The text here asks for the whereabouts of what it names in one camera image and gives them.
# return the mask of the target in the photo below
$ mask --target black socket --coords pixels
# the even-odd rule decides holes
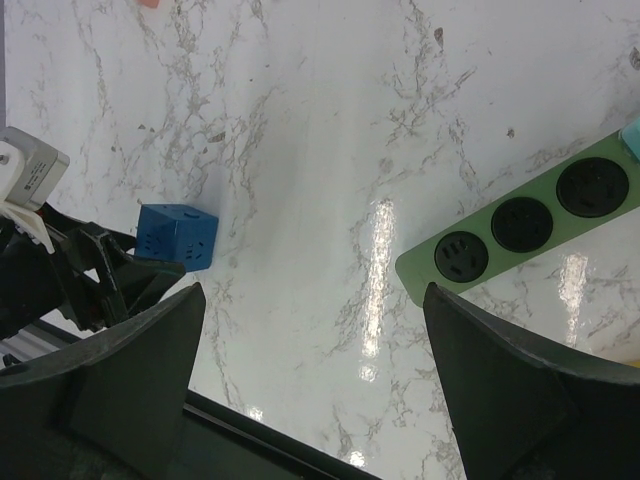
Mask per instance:
[[[456,283],[468,283],[484,273],[489,264],[489,253],[484,242],[473,233],[453,232],[438,242],[434,259],[443,277]]]
[[[629,177],[616,162],[585,158],[569,165],[556,185],[558,201],[578,217],[597,218],[616,211],[629,193]]]
[[[507,200],[491,217],[493,237],[510,252],[533,252],[547,243],[552,231],[551,212],[535,198]]]

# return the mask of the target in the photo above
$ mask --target white marble surface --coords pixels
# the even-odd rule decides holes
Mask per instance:
[[[5,3],[9,124],[72,158],[54,204],[220,216],[192,388],[383,478],[463,478],[393,261],[640,114],[637,2]],[[467,297],[640,358],[639,220]]]

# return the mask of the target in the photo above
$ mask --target blue cube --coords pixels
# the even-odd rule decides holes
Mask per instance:
[[[187,272],[211,266],[218,218],[187,205],[142,205],[138,219],[140,257],[178,262]]]
[[[640,161],[640,118],[623,128],[620,131],[620,136],[636,160]]]

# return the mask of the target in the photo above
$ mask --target red object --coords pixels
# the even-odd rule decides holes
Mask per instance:
[[[149,8],[158,8],[160,0],[138,0],[142,5]]]

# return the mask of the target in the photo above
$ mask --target green power strip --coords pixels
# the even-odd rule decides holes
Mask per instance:
[[[476,213],[468,216],[448,229],[431,237],[429,240],[403,253],[396,261],[396,272],[407,289],[411,300],[418,306],[422,305],[424,293],[430,282],[436,282],[443,287],[461,293],[465,290],[489,280],[496,275],[520,265],[527,260],[540,255],[568,240],[571,240],[589,230],[619,217],[640,206],[640,164],[627,150],[616,132],[591,147],[565,160],[560,165],[534,178],[520,188],[513,190],[499,200],[487,205]],[[604,158],[619,165],[628,177],[629,188],[626,198],[617,209],[604,216],[585,218],[570,213],[560,203],[556,187],[562,173],[575,162],[588,158]],[[542,202],[553,218],[553,230],[548,240],[541,247],[525,253],[517,253],[503,248],[494,238],[492,232],[492,217],[498,207],[509,199],[529,197]],[[486,247],[488,262],[484,272],[477,278],[467,282],[452,281],[446,278],[436,266],[436,248],[440,240],[454,232],[469,232],[477,236]]]

